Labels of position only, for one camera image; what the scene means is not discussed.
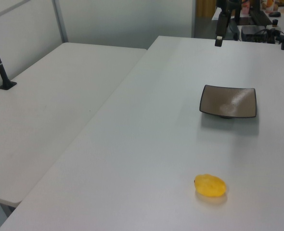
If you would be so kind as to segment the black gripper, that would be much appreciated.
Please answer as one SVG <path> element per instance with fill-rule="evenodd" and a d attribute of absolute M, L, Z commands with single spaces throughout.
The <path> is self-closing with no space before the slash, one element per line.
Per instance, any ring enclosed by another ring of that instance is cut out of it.
<path fill-rule="evenodd" d="M 217 0 L 216 6 L 221 9 L 221 12 L 217 22 L 215 46 L 221 47 L 231 17 L 231 9 L 227 0 Z"/>

